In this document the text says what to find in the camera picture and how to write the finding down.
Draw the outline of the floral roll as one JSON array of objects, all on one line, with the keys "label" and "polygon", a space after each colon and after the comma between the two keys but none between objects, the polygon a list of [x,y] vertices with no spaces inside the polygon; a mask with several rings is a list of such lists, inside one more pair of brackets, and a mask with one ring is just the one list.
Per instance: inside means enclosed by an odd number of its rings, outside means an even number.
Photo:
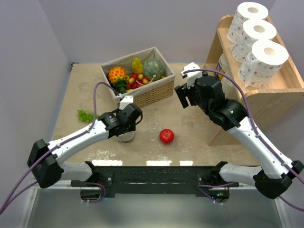
[{"label": "floral roll", "polygon": [[282,45],[271,40],[258,40],[241,64],[238,76],[244,87],[264,87],[288,58],[289,53]]},{"label": "floral roll", "polygon": [[239,4],[228,30],[228,39],[232,43],[236,43],[245,21],[249,19],[265,19],[267,16],[268,9],[260,3],[243,2]]},{"label": "floral roll", "polygon": [[272,40],[277,34],[277,30],[266,20],[249,19],[243,23],[243,28],[237,37],[236,42],[231,46],[233,58],[243,63],[250,52],[253,43],[258,40]]}]

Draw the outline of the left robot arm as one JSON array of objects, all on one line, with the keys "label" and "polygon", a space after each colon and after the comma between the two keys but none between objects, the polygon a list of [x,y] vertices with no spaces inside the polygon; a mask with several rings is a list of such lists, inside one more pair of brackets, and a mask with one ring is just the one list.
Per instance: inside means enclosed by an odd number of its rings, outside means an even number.
[{"label": "left robot arm", "polygon": [[135,131],[143,112],[135,104],[124,109],[103,113],[83,129],[64,138],[46,143],[40,139],[31,149],[27,165],[41,188],[48,188],[58,181],[82,181],[87,186],[98,182],[98,174],[87,162],[68,163],[67,159],[100,141]]}]

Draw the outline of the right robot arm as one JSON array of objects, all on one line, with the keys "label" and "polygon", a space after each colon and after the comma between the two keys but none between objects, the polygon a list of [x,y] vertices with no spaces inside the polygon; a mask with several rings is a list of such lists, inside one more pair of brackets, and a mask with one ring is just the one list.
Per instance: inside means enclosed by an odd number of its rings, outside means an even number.
[{"label": "right robot arm", "polygon": [[207,176],[208,184],[247,184],[269,199],[283,194],[304,165],[281,153],[251,121],[249,111],[239,101],[225,97],[222,84],[215,77],[201,72],[184,77],[187,83],[175,87],[182,106],[198,106],[213,123],[238,139],[260,164],[249,167],[222,161]]}]

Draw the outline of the green netted melon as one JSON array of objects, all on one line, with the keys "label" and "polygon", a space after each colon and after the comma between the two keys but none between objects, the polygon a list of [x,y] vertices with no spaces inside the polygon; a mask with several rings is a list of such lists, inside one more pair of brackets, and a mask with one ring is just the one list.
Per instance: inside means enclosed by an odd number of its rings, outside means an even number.
[{"label": "green netted melon", "polygon": [[161,61],[152,58],[144,62],[143,74],[151,81],[159,80],[164,74],[164,66]]}]

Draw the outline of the wicker basket with liner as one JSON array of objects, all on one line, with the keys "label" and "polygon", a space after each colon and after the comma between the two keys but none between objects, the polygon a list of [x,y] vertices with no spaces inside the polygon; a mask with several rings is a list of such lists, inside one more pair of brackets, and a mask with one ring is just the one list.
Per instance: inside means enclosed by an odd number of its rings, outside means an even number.
[{"label": "wicker basket with liner", "polygon": [[[151,80],[148,85],[134,90],[127,90],[124,94],[118,93],[114,86],[109,82],[108,73],[113,67],[120,66],[126,70],[128,76],[133,74],[134,72],[131,65],[135,57],[141,61],[142,65],[145,61],[152,58],[161,61],[164,66],[164,74],[159,80]],[[126,95],[132,95],[133,103],[139,108],[142,108],[173,94],[175,73],[156,47],[145,49],[104,63],[101,65],[101,74],[105,79],[104,81],[110,86],[110,92],[112,93],[113,100],[117,105],[119,105],[122,98]]]}]

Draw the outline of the red apple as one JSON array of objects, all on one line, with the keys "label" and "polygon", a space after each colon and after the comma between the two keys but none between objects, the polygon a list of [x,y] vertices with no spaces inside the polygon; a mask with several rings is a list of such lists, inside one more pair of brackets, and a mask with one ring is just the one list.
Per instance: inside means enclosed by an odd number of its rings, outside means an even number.
[{"label": "red apple", "polygon": [[175,135],[170,129],[163,129],[159,134],[159,139],[163,144],[170,144],[173,142]]}]

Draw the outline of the red lychee cluster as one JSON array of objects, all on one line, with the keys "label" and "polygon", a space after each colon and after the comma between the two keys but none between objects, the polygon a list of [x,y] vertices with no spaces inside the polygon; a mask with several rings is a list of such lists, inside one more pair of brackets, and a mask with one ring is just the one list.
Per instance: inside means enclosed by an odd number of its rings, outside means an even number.
[{"label": "red lychee cluster", "polygon": [[144,74],[139,73],[133,73],[131,75],[129,75],[128,81],[127,81],[127,90],[134,90],[137,89],[139,87],[148,85],[150,83],[150,80],[144,76]]}]

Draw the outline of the green grape bunch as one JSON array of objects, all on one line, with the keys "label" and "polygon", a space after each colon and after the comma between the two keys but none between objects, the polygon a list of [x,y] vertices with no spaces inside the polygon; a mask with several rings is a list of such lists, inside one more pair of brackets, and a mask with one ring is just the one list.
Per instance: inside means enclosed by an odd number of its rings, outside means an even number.
[{"label": "green grape bunch", "polygon": [[78,120],[84,123],[91,123],[94,120],[94,112],[78,110],[77,111]]}]

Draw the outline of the yellow banana bunch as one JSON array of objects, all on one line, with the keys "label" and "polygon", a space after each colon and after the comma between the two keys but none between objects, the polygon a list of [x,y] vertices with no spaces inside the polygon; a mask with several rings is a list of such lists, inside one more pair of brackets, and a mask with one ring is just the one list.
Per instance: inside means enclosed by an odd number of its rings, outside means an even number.
[{"label": "yellow banana bunch", "polygon": [[143,65],[142,65],[141,61],[136,57],[133,59],[131,67],[132,67],[133,72],[136,74],[140,74],[143,72]]}]

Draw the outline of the orange pineapple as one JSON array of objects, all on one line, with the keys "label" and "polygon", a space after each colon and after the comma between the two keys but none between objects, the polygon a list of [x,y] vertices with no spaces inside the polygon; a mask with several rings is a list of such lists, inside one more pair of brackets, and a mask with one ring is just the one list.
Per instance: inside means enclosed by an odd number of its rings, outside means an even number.
[{"label": "orange pineapple", "polygon": [[110,69],[108,73],[108,80],[118,93],[126,93],[129,77],[123,67],[116,66]]}]

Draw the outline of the black base frame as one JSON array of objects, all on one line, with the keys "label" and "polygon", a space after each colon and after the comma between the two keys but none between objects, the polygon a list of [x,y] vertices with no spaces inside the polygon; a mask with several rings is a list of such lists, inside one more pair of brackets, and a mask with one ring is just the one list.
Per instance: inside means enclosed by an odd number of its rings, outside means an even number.
[{"label": "black base frame", "polygon": [[213,186],[226,184],[215,166],[97,166],[93,177],[85,182],[71,181],[72,187],[81,187],[81,198],[93,200],[98,196],[94,183],[105,188],[105,195],[116,194],[177,194],[202,197],[197,188],[209,192]]}]

